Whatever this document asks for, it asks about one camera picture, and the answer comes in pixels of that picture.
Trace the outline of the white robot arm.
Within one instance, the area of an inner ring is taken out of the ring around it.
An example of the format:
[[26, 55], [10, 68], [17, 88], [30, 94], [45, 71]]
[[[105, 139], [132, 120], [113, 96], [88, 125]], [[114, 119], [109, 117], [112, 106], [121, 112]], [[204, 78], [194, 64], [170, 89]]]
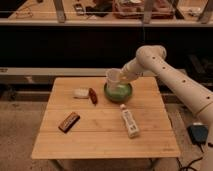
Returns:
[[208, 137], [200, 171], [213, 171], [213, 92], [170, 66], [166, 49], [161, 45], [145, 45], [137, 49], [135, 58], [121, 69], [119, 81], [129, 83], [149, 70], [208, 126]]

